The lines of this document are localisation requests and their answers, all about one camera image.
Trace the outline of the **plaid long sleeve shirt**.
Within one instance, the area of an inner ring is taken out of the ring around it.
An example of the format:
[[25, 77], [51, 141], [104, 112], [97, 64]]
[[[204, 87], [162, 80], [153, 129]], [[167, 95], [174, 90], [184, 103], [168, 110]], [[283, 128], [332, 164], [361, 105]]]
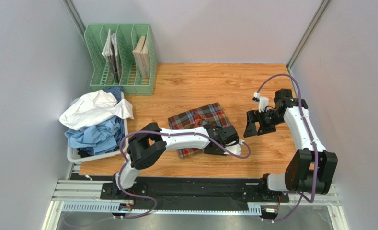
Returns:
[[168, 118], [170, 129], [193, 129], [203, 125], [228, 127], [231, 125], [219, 103], [207, 104]]

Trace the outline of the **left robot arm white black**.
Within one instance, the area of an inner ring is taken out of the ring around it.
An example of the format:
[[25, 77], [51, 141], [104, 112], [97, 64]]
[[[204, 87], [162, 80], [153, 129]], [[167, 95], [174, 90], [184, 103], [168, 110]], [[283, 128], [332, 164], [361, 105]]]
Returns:
[[141, 170], [153, 166], [163, 153], [171, 150], [199, 149], [204, 154], [241, 158], [241, 140], [233, 126], [165, 129], [150, 123], [140, 131], [125, 135], [119, 146], [125, 162], [113, 176], [115, 191], [131, 188]]

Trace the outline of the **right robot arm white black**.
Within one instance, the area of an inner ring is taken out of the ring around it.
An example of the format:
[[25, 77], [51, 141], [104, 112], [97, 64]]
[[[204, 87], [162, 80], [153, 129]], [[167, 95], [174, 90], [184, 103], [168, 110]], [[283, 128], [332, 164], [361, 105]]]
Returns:
[[269, 99], [258, 92], [253, 101], [257, 110], [247, 112], [244, 137], [259, 136], [276, 131], [286, 123], [294, 141], [296, 153], [282, 174], [265, 174], [263, 185], [268, 191], [327, 194], [338, 163], [334, 152], [322, 145], [310, 122], [308, 105], [304, 99], [294, 98], [290, 89], [275, 92], [273, 108]]

